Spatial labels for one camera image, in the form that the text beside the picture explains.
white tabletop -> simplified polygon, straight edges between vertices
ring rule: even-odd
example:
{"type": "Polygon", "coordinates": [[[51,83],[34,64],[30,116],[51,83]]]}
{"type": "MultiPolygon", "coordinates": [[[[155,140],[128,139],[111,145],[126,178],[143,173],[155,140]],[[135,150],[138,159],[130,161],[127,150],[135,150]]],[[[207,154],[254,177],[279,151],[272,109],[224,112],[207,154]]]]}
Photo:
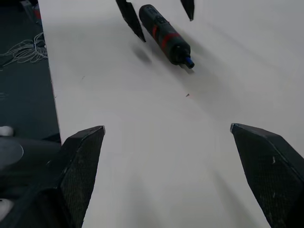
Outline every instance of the white tabletop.
{"type": "Polygon", "coordinates": [[[189,42],[193,72],[142,43],[115,0],[40,0],[62,140],[105,125],[85,228],[269,227],[244,176],[232,122],[303,155],[301,0],[152,4],[189,42]]]}

